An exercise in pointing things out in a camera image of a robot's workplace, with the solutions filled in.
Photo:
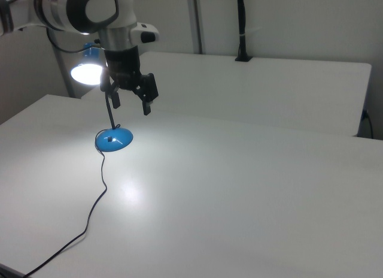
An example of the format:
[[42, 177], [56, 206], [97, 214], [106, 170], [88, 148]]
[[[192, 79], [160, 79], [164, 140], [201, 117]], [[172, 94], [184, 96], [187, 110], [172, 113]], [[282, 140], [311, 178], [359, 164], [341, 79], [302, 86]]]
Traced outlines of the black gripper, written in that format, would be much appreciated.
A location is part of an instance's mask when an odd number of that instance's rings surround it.
[[143, 114], [151, 113], [151, 104], [159, 96], [153, 73], [141, 74], [138, 46], [122, 51], [104, 51], [109, 74], [114, 82], [108, 87], [113, 109], [118, 109], [118, 90], [132, 90], [142, 101]]

